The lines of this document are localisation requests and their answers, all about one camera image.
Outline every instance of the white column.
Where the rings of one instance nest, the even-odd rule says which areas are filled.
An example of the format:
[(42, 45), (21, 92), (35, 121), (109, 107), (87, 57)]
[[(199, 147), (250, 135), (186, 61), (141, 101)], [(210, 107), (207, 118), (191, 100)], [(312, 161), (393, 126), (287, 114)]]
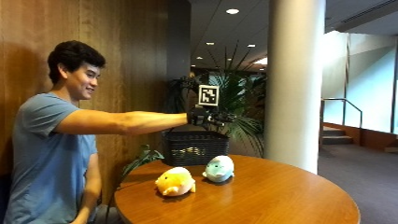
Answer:
[(264, 157), (316, 173), (326, 0), (270, 0)]

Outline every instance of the yellow plush toy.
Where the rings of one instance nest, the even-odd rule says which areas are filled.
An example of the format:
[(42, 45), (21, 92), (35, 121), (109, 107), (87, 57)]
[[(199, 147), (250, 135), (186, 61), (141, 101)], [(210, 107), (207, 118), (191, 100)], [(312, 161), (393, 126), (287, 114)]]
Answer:
[(190, 190), (195, 192), (195, 180), (183, 167), (174, 167), (162, 173), (155, 181), (158, 190), (163, 196), (179, 196)]

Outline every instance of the round wooden table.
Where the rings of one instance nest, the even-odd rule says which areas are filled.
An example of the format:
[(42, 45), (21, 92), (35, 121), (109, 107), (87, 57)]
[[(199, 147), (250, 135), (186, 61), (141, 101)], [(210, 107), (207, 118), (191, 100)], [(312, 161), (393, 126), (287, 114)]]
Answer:
[(204, 165), (185, 166), (196, 192), (165, 197), (154, 181), (171, 167), (153, 161), (133, 170), (114, 193), (125, 223), (359, 223), (346, 191), (291, 165), (228, 155), (235, 176), (223, 183), (200, 175)]

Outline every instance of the ceiling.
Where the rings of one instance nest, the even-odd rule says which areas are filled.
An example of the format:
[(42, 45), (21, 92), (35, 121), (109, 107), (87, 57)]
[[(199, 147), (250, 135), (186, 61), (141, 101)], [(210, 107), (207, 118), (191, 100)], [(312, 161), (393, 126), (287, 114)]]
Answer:
[[(190, 64), (223, 67), (224, 51), (234, 62), (251, 64), (267, 54), (268, 0), (189, 0), (191, 4)], [(238, 14), (224, 11), (236, 8)], [(398, 0), (326, 0), (324, 33), (398, 35)], [(259, 72), (255, 64), (250, 71)]]

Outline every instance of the short black hair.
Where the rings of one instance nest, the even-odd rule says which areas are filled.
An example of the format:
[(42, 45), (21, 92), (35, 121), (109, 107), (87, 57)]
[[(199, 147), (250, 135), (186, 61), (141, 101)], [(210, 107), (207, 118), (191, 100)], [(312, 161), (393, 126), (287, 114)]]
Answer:
[(74, 72), (83, 63), (103, 68), (105, 59), (99, 52), (87, 44), (70, 40), (59, 43), (47, 55), (49, 78), (53, 84), (59, 79), (58, 64), (67, 72)]

